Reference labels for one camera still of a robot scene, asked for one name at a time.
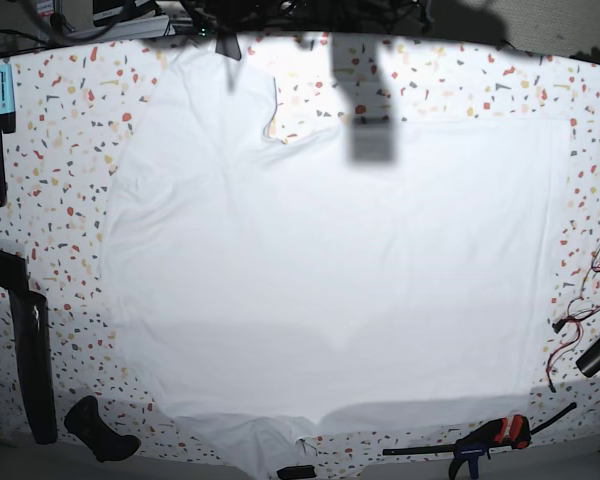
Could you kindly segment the black and orange bar clamp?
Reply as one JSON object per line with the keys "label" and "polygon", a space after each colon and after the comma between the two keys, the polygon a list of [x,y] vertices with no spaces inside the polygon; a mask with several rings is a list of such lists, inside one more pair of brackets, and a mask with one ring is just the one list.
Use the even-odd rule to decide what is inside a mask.
{"label": "black and orange bar clamp", "polygon": [[510,420],[500,418],[489,421],[453,444],[438,444],[410,448],[388,448],[382,450],[383,456],[427,456],[451,453],[452,461],[448,468],[448,478],[454,480],[460,468],[467,464],[471,479],[479,478],[479,459],[483,456],[491,458],[491,450],[510,448],[521,450],[531,444],[532,437],[552,426],[571,411],[577,408],[575,402],[551,417],[549,420],[531,428],[529,419],[523,415],[515,415]]}

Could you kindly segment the black clip at table edge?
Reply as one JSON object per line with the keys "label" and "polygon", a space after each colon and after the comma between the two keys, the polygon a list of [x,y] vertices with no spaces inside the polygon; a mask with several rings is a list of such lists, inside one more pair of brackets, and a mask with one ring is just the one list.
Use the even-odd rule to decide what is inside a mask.
{"label": "black clip at table edge", "polygon": [[235,61],[240,61],[242,53],[237,35],[234,32],[220,32],[217,35],[215,52]]}

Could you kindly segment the terrazzo patterned table cloth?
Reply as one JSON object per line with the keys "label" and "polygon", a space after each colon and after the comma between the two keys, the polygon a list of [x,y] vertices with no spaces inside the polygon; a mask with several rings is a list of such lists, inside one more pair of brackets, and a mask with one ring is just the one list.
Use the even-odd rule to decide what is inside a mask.
{"label": "terrazzo patterned table cloth", "polygon": [[[26,261],[29,287],[47,298],[59,416],[91,394],[109,424],[141,439],[143,455],[236,466],[166,416],[116,353],[101,275],[113,177],[161,74],[188,48],[216,54],[208,44],[129,41],[11,60],[17,127],[4,138],[8,192],[0,208],[0,249]],[[568,122],[564,218],[549,311],[527,405],[519,412],[545,417],[581,398],[582,410],[550,437],[590,430],[599,420],[592,406],[600,382],[581,383],[575,351],[555,361],[554,390],[544,371],[562,342],[552,323],[577,297],[600,238],[600,66],[466,43],[374,36],[247,35],[240,48],[240,61],[228,59],[274,80],[276,111],[266,133],[285,144],[336,126]],[[349,476],[378,462],[384,446],[456,437],[484,421],[308,437],[293,464],[310,462],[327,478]]]}

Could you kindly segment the white T-shirt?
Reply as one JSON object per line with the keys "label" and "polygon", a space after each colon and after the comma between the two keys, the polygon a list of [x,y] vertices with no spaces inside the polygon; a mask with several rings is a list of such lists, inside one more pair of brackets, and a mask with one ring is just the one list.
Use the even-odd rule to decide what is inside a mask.
{"label": "white T-shirt", "polygon": [[267,135],[273,78],[196,48],[161,74],[106,208],[115,351],[169,418],[265,479],[322,434],[528,401],[570,126]]}

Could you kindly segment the light blue highlighter pen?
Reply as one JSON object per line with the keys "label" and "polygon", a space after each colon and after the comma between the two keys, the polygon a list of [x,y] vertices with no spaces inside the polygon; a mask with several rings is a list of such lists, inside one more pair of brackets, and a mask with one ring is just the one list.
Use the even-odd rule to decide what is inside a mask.
{"label": "light blue highlighter pen", "polygon": [[0,123],[4,134],[16,131],[16,108],[11,65],[0,64]]}

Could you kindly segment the small black rectangular device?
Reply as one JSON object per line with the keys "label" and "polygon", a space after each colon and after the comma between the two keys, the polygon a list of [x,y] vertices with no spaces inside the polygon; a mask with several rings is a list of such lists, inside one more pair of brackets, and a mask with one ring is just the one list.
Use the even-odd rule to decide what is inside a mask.
{"label": "small black rectangular device", "polygon": [[308,480],[317,477],[313,465],[288,466],[277,471],[279,480]]}

